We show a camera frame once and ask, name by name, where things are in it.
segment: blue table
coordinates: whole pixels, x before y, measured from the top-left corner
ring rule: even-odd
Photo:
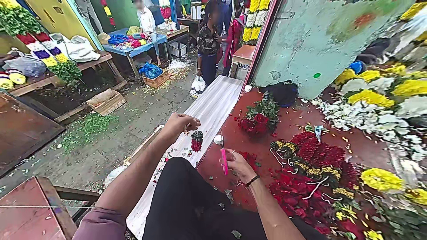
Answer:
[[[115,34],[126,35],[126,31],[128,29],[129,28],[123,28],[123,29],[111,32],[111,33],[109,33],[109,35],[115,35]],[[164,50],[165,50],[165,53],[166,53],[166,58],[169,60],[168,54],[167,54],[167,46],[166,46],[166,44],[164,44],[164,43],[166,43],[166,41],[167,41],[166,35],[158,34],[158,36],[157,36],[157,43],[158,44],[163,44],[163,47],[164,47]],[[113,47],[110,44],[103,45],[103,47],[104,47],[105,51],[107,51],[107,52],[116,53],[116,54],[120,54],[120,55],[126,56],[128,58],[128,60],[129,60],[129,63],[131,65],[131,67],[132,67],[132,70],[134,71],[134,74],[135,74],[136,78],[140,79],[141,76],[139,75],[138,69],[135,66],[135,63],[133,61],[133,57],[135,57],[138,54],[141,54],[143,52],[146,52],[146,51],[150,50],[152,47],[154,47],[154,44],[153,43],[147,43],[147,44],[142,45],[142,46],[137,47],[137,48],[128,47],[126,49],[121,49],[121,48],[118,48],[118,47]]]

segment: yellow wall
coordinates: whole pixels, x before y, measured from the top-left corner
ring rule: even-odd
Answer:
[[[95,47],[66,0],[62,0],[61,3],[58,0],[26,0],[26,2],[40,17],[42,25],[50,33],[62,33],[68,39],[74,35],[80,35],[89,39]]]
[[[5,32],[0,33],[0,55],[8,53],[11,47],[16,47],[21,52],[29,53],[29,49],[19,39],[9,36]]]

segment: pink scissors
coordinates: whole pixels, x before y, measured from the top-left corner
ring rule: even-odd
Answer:
[[[222,162],[221,166],[222,166],[222,170],[224,170],[224,174],[227,175],[228,174],[228,165],[227,165],[227,157],[225,155],[225,149],[224,149],[224,138],[222,137],[222,130],[219,130],[219,134],[221,135],[221,159]]]

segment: black bracelet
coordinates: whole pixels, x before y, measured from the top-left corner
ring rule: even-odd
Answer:
[[[247,184],[246,187],[249,187],[251,185],[251,183],[253,183],[255,180],[257,180],[258,178],[260,178],[260,175],[256,175],[254,178],[252,178]]]

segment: wooden box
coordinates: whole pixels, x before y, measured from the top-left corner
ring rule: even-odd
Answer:
[[[169,74],[167,73],[167,70],[165,70],[160,76],[156,77],[155,79],[151,79],[148,77],[142,77],[144,79],[144,83],[148,86],[152,86],[154,88],[160,87],[164,82],[166,82],[169,79]]]
[[[95,95],[86,101],[86,103],[102,116],[106,116],[126,103],[126,100],[119,92],[109,88],[102,93]]]

